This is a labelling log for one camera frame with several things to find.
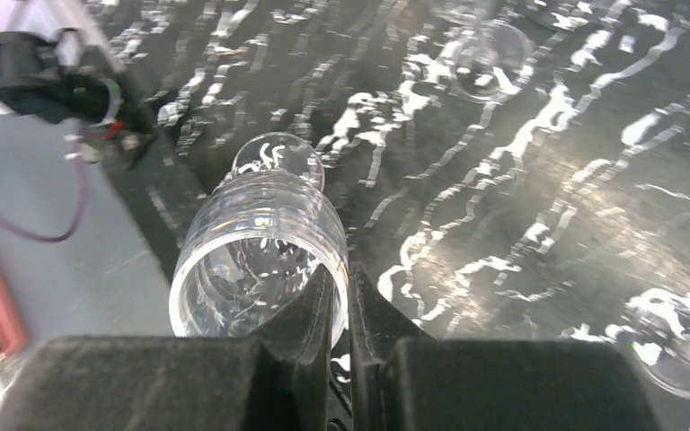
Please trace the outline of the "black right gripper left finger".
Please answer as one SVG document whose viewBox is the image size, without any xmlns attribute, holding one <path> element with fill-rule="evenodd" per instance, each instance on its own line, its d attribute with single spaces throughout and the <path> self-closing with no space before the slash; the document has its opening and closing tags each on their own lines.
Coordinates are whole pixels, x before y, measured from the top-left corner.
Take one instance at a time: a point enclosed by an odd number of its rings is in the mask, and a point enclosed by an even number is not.
<svg viewBox="0 0 690 431">
<path fill-rule="evenodd" d="M 243 338 L 70 337 L 44 345 L 0 430 L 324 430 L 334 280 Z"/>
</svg>

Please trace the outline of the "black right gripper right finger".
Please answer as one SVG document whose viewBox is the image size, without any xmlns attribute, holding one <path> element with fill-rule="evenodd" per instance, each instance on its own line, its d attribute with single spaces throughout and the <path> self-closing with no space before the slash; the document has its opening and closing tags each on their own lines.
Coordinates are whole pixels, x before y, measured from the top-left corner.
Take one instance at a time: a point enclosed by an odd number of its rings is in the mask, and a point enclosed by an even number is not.
<svg viewBox="0 0 690 431">
<path fill-rule="evenodd" d="M 438 340 L 351 266 L 357 430 L 656 430 L 631 365 L 586 341 Z"/>
</svg>

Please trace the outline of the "clear stemmed wine glass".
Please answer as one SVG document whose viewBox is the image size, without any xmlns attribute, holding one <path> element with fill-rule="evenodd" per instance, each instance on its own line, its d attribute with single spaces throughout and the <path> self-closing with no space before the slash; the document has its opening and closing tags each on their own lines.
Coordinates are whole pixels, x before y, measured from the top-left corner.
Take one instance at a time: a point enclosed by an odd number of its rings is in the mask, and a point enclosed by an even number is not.
<svg viewBox="0 0 690 431">
<path fill-rule="evenodd" d="M 323 186 L 323 163 L 298 136 L 263 134 L 237 152 L 181 247 L 168 303 L 175 335 L 246 336 L 324 267 L 335 283 L 331 340 L 339 341 L 348 320 L 348 247 Z"/>
</svg>

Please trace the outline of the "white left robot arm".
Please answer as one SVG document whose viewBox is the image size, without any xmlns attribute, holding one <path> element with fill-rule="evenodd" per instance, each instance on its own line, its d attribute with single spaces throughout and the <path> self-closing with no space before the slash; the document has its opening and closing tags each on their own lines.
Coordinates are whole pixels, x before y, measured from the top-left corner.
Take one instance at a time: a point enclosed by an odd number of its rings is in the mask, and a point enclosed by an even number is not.
<svg viewBox="0 0 690 431">
<path fill-rule="evenodd" d="M 15 29 L 29 7 L 27 1 L 17 2 L 0 31 L 0 112 L 51 124 L 82 120 L 100 128 L 101 138 L 135 166 L 158 138 L 158 127 L 131 73 L 81 2 L 45 3 L 59 25 L 51 37 Z"/>
</svg>

